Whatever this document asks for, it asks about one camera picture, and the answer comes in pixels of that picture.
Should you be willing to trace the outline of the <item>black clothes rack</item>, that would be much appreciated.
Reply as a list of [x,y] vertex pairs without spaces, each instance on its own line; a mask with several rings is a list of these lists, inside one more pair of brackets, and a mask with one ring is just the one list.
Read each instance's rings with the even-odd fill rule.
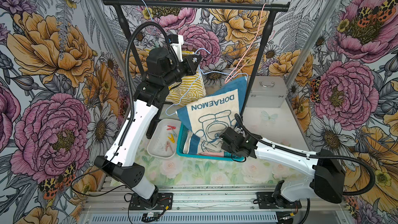
[[[138,56],[137,49],[135,48],[134,45],[134,40],[136,39],[136,36],[138,33],[143,30],[146,27],[153,26],[156,29],[158,29],[161,34],[163,35],[165,39],[165,44],[167,46],[168,51],[172,54],[173,61],[178,60],[173,48],[170,46],[169,40],[168,40],[168,35],[164,31],[164,29],[156,22],[145,22],[141,24],[139,27],[136,28],[134,32],[130,31],[129,24],[127,22],[127,19],[121,9],[123,5],[133,5],[133,6],[141,6],[144,5],[140,0],[102,0],[104,5],[112,5],[118,16],[119,24],[122,28],[122,31],[125,35],[125,37],[128,40],[128,44],[126,47],[126,55],[125,55],[125,68],[124,71],[126,73],[126,85],[127,85],[127,90],[129,92],[129,97],[131,97],[135,90],[132,89],[131,87],[131,73],[129,70],[129,59],[130,59],[130,54],[132,54],[135,58],[135,61],[138,65],[138,68],[140,70],[141,76],[143,76],[146,71],[144,71],[141,60]],[[286,12],[288,11],[290,5],[289,4],[239,4],[239,3],[214,3],[214,2],[184,2],[184,1],[154,1],[154,0],[149,0],[145,1],[147,6],[159,6],[159,7],[172,7],[172,8],[208,8],[208,9],[223,9],[223,10],[258,10],[260,12],[264,11],[269,11],[269,17],[268,20],[263,28],[263,34],[261,37],[261,42],[260,42],[260,48],[259,52],[256,57],[255,61],[255,66],[252,71],[251,79],[249,81],[249,86],[248,89],[251,89],[254,79],[256,77],[256,73],[259,67],[260,59],[264,53],[265,46],[268,43],[268,38],[270,37],[271,31],[273,29],[274,25],[274,20],[276,18],[276,14],[279,12]],[[146,136],[147,138],[151,138],[154,129],[159,123],[159,116],[161,114],[161,110],[163,107],[161,107],[160,112],[157,113],[151,124],[150,127],[147,129]]]

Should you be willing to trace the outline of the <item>red clothespin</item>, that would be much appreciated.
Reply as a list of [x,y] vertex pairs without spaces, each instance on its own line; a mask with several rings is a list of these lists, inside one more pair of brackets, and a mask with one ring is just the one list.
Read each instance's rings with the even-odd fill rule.
[[168,130],[168,131],[172,131],[172,130],[175,130],[175,129],[176,129],[175,126],[172,126],[172,125],[168,125],[168,126],[167,126],[167,130]]

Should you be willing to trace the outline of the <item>blue and beige towel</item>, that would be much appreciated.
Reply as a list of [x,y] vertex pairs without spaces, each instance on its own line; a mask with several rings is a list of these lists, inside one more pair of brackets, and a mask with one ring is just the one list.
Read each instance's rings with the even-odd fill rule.
[[247,79],[240,77],[215,93],[177,110],[181,124],[192,132],[183,152],[197,155],[206,151],[224,151],[219,135],[225,128],[235,126],[235,115],[244,105],[246,90]]

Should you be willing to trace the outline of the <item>pink towel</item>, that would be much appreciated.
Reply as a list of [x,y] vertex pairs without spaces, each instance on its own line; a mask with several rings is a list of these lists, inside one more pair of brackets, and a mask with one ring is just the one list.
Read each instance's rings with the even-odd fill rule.
[[198,153],[198,155],[200,156],[208,156],[208,157],[220,157],[220,158],[224,158],[224,152],[200,152]]

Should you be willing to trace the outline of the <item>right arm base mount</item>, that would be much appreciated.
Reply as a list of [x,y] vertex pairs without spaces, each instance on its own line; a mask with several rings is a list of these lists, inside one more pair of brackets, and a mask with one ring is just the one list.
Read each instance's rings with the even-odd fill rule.
[[273,192],[257,192],[256,198],[252,201],[258,205],[259,209],[300,209],[302,208],[300,200],[289,202],[284,197],[273,196]]

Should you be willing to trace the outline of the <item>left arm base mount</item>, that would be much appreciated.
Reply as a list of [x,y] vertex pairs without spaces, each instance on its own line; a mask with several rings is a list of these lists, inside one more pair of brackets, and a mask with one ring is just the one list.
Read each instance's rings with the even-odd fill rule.
[[170,210],[173,205],[173,196],[171,192],[155,193],[150,199],[144,199],[134,195],[129,201],[130,211],[146,211],[146,210]]

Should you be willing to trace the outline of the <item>teal plastic basket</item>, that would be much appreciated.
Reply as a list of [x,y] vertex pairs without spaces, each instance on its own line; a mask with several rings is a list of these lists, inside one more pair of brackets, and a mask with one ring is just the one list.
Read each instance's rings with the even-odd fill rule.
[[195,158],[195,159],[210,159],[210,160],[220,160],[220,161],[231,161],[231,162],[240,162],[243,163],[246,161],[246,158],[244,157],[237,157],[231,153],[228,153],[226,151],[223,152],[222,156],[204,156],[204,155],[192,155],[188,153],[184,153],[184,147],[186,142],[189,140],[188,136],[192,134],[191,131],[188,130],[186,126],[181,124],[180,130],[179,130],[179,136],[178,136],[178,141],[177,141],[177,148],[176,152],[179,156],[181,157],[188,157],[188,158]]

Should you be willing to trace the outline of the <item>yellow clothespin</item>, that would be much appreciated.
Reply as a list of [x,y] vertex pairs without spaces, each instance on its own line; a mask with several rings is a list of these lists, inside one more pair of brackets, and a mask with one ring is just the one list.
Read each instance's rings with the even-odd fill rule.
[[170,140],[172,143],[175,143],[174,136],[173,136],[172,134],[170,135],[169,140]]

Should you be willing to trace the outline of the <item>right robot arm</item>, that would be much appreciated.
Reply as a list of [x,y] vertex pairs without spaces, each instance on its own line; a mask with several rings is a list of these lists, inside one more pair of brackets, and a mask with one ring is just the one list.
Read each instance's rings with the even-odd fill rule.
[[292,207],[301,199],[322,199],[340,204],[343,201],[345,171],[331,152],[321,153],[290,148],[259,135],[238,133],[227,127],[219,135],[222,149],[238,157],[271,161],[303,175],[297,180],[281,180],[263,202],[277,208]]

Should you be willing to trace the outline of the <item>pink wire hanger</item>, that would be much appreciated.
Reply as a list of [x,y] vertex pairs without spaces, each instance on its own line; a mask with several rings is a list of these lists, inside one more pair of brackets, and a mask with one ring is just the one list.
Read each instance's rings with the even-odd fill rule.
[[225,13],[227,18],[227,40],[235,42],[234,45],[227,47],[227,52],[233,56],[233,70],[227,73],[227,77],[222,80],[224,84],[232,80],[232,76],[239,73],[242,67],[247,64],[244,61],[245,54],[250,50],[250,42],[256,40],[256,28],[259,22],[262,26],[266,23],[267,15],[260,18],[257,10],[228,10]]

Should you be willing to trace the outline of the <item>light blue wire hanger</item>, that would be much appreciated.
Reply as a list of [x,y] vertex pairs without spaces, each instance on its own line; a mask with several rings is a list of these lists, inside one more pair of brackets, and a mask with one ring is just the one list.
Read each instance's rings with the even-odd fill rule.
[[140,0],[144,4],[144,10],[142,11],[142,15],[146,20],[150,20],[153,22],[153,11],[149,8],[144,0]]

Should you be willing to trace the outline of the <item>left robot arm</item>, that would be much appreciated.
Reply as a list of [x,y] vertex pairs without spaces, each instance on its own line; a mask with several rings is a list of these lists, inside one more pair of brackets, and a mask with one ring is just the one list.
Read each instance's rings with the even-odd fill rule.
[[134,162],[139,144],[154,116],[165,103],[169,87],[181,82],[185,76],[195,75],[202,60],[198,54],[176,61],[172,58],[166,48],[156,48],[149,52],[146,59],[147,71],[130,97],[130,113],[116,141],[104,156],[97,156],[94,161],[96,167],[123,183],[148,205],[156,203],[158,188],[145,177],[144,167]]

